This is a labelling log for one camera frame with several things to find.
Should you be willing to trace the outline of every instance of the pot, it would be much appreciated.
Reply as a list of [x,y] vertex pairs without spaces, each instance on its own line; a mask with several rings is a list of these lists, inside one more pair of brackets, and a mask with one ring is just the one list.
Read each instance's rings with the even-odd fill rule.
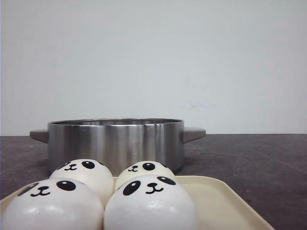
[[205,136],[184,121],[159,118],[54,121],[30,137],[48,144],[49,169],[74,159],[94,159],[114,176],[137,161],[158,161],[172,171],[184,163],[184,143]]

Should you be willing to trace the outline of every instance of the pot handle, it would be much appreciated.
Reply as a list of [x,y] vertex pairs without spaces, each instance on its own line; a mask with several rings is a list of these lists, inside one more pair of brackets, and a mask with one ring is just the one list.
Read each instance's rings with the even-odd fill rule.
[[197,140],[205,135],[206,130],[203,128],[185,127],[183,130],[183,143]]
[[33,130],[30,131],[30,138],[44,143],[48,143],[49,134],[48,130]]

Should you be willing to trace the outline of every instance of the panda nose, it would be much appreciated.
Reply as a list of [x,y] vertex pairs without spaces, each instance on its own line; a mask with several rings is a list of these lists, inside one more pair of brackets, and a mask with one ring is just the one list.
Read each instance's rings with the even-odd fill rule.
[[49,189],[49,186],[42,186],[42,187],[39,187],[37,189],[40,190],[40,191],[43,191],[43,190]]
[[148,187],[155,187],[155,186],[157,186],[158,184],[156,184],[156,183],[150,183],[150,184],[148,184],[147,186]]

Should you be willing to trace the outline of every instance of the dark countertop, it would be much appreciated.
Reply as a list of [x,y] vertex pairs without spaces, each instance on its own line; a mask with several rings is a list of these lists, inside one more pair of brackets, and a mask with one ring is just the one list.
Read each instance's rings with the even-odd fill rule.
[[[47,145],[1,137],[1,194],[49,177]],[[307,135],[207,135],[185,145],[177,175],[226,182],[275,229],[307,229]]]

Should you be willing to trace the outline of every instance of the tray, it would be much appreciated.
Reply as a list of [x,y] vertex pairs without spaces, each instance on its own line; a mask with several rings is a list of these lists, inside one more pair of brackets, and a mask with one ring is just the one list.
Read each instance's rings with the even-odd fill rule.
[[[226,183],[206,176],[176,178],[195,200],[200,230],[274,230]],[[1,200],[1,214],[21,189]]]

